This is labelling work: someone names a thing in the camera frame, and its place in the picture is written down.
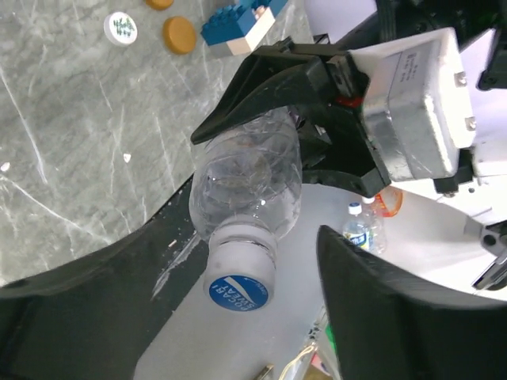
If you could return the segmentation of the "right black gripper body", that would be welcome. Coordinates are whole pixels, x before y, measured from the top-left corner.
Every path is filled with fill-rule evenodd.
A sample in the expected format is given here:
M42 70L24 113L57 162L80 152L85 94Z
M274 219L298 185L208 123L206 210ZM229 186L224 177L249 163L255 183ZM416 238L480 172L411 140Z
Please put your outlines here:
M276 49L286 63L276 86L276 106L293 107L332 139L363 139L360 121L369 78L348 51L324 44L296 44L290 37Z

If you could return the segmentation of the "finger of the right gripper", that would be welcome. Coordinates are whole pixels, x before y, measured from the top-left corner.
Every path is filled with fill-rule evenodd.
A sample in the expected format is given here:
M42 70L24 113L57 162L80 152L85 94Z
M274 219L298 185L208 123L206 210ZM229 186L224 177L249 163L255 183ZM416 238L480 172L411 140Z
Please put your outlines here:
M327 44L296 44L292 38L263 45L238 68L211 114L192 133L194 145L284 106L329 99Z
M391 184L358 108L306 107L300 127L303 182L372 197Z

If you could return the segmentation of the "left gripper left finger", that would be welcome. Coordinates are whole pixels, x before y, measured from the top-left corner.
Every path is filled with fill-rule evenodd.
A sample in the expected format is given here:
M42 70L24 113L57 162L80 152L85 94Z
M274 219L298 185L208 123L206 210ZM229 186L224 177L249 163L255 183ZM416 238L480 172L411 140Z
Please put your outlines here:
M1 289L2 378L133 378L204 270L190 188L117 243Z

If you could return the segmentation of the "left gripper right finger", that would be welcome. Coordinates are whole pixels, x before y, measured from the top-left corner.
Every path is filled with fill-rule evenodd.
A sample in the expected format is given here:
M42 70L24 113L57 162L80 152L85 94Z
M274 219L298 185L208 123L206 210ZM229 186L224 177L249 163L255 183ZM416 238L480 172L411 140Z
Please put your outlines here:
M343 379L505 378L505 302L422 279L329 226L317 256Z

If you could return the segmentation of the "clear bottle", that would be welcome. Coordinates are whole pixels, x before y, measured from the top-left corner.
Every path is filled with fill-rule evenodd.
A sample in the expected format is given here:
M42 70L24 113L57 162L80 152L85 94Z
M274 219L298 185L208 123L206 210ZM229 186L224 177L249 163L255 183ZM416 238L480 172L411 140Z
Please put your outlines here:
M209 142L193 176L189 211L208 243L206 274L270 280L278 241L299 217L302 161L286 108Z

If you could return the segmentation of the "blue white bottle cap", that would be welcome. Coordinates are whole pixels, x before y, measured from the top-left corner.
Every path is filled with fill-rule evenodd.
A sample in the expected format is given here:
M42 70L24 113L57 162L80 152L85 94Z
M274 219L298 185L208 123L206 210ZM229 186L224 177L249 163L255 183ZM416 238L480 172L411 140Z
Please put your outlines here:
M210 251L204 292L217 306L237 313L269 304L276 265L270 251L250 241L230 241Z

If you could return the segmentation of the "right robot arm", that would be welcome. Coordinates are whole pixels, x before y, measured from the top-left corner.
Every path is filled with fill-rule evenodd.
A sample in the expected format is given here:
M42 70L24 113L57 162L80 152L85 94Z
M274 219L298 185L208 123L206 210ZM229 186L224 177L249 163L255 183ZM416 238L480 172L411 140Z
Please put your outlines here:
M494 261L478 290L506 285L506 139L477 139L461 52L494 40L482 90L506 86L503 1L379 1L333 44L258 47L193 132L194 144L289 106L303 119L303 179L374 196L404 184L480 225Z

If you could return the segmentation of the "background water bottle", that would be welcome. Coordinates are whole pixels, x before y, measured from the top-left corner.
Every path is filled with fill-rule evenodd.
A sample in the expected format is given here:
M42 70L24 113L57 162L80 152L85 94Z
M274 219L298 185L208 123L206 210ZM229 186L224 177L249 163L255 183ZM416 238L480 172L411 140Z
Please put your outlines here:
M342 235L355 246L381 255L387 247L383 216L375 198L363 197L348 205L348 217Z

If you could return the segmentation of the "blue white block toy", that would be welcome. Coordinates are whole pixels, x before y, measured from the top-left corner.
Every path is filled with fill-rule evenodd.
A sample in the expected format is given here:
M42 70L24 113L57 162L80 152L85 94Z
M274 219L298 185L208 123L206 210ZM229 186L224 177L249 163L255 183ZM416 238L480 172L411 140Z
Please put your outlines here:
M200 34L218 58L253 52L275 23L287 1L234 1L221 6Z

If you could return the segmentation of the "brown cap lower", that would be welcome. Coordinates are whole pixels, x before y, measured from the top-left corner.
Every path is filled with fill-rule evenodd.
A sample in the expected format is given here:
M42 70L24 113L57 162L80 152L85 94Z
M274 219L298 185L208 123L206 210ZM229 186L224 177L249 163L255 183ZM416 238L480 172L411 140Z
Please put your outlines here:
M182 16L168 18L162 26L166 47L177 55L186 55L196 47L197 36L193 24Z

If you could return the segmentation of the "brown cap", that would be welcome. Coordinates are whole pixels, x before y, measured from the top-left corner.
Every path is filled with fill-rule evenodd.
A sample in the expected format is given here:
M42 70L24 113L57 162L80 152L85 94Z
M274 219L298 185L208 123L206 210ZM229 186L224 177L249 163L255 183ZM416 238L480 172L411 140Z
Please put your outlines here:
M146 0L145 3L153 10L166 10L173 5L173 0Z
M166 47L177 55L186 55L196 47L197 36L193 24L182 16L168 18L162 26Z

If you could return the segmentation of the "brown cap upper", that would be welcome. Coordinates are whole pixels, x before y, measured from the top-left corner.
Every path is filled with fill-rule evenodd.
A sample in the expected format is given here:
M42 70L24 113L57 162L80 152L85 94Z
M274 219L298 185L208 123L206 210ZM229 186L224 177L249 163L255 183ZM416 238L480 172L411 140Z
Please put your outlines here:
M173 5L173 0L146 0L145 3L153 10L166 10Z

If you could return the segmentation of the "white green cap lower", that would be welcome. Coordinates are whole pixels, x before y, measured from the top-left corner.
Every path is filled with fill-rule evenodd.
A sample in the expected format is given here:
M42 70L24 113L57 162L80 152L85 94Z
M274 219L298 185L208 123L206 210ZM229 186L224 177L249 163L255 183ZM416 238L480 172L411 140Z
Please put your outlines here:
M134 20L125 12L109 14L103 23L104 33L108 40L121 47L133 44L138 36L138 29Z

